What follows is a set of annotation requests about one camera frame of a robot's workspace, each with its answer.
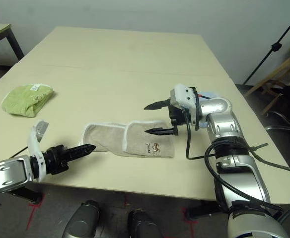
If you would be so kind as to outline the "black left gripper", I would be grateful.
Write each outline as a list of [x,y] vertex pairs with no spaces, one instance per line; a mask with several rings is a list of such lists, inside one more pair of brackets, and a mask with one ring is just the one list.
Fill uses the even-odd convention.
[[66,150],[67,160],[63,158],[65,148],[63,145],[51,147],[43,153],[46,174],[56,175],[69,169],[67,161],[73,161],[91,154],[95,150],[95,145],[83,144]]

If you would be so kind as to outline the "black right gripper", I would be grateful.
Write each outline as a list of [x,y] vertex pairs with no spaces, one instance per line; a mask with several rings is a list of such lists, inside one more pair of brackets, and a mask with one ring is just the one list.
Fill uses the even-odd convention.
[[177,108],[172,105],[170,99],[157,101],[144,107],[144,110],[159,110],[164,107],[169,107],[169,118],[172,128],[152,128],[145,130],[148,134],[153,135],[178,135],[178,126],[186,125],[188,122],[188,109],[181,107]]

